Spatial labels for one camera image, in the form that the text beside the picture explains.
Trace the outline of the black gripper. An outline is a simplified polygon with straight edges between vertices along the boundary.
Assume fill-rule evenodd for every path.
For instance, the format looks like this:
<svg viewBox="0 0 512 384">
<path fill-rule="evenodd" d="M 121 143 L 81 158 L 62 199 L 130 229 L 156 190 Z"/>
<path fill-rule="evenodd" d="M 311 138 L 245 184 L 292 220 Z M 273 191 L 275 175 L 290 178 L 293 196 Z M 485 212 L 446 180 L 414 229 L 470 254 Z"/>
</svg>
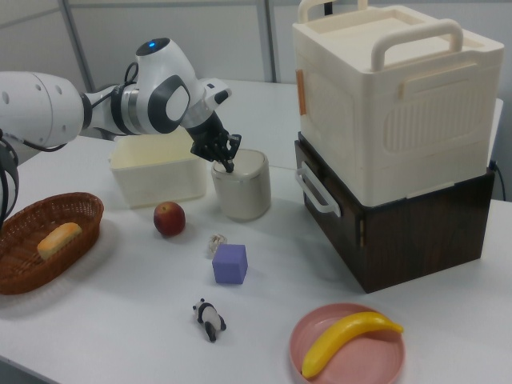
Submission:
<svg viewBox="0 0 512 384">
<path fill-rule="evenodd" d="M 230 174 L 234 171 L 234 158 L 241 144 L 240 134 L 228 134 L 215 112 L 198 126 L 186 128 L 193 145 L 191 153 L 207 160 L 219 162 Z"/>
</svg>

